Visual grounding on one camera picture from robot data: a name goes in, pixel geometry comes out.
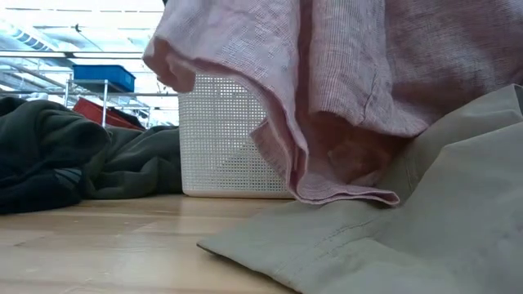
blue bin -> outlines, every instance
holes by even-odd
[[[132,92],[136,77],[121,65],[73,65],[74,80],[108,80],[116,87],[109,92]],[[103,92],[104,85],[90,82],[76,82],[89,91]]]

